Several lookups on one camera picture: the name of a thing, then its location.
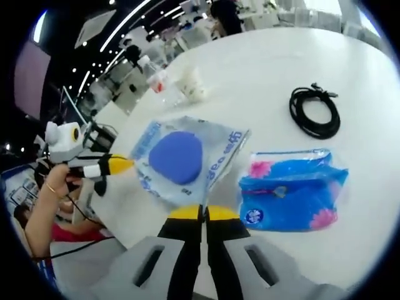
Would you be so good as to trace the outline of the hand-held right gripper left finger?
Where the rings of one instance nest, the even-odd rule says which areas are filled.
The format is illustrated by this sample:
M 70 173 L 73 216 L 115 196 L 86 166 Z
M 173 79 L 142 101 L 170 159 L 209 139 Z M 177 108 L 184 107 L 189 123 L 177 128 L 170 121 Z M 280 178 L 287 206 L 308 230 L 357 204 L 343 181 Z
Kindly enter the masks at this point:
M 201 207 L 173 210 L 157 236 L 120 255 L 78 299 L 191 299 L 200 263 Z

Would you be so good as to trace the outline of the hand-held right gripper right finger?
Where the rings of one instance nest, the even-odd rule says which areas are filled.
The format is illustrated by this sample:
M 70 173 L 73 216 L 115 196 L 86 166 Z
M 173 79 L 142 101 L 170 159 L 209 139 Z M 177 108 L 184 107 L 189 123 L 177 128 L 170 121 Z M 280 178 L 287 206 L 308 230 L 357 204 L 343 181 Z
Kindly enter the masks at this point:
M 295 260 L 250 235 L 239 216 L 206 209 L 208 264 L 219 299 L 332 299 L 333 287 L 304 277 Z

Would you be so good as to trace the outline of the person's left hand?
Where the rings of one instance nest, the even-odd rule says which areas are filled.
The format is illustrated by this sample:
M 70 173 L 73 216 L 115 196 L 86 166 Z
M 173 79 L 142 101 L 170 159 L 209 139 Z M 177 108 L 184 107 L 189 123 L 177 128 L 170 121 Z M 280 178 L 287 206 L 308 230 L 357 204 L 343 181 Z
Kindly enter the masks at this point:
M 70 174 L 70 169 L 66 164 L 54 166 L 46 177 L 45 185 L 59 198 L 69 194 L 72 190 L 82 184 L 82 179 Z

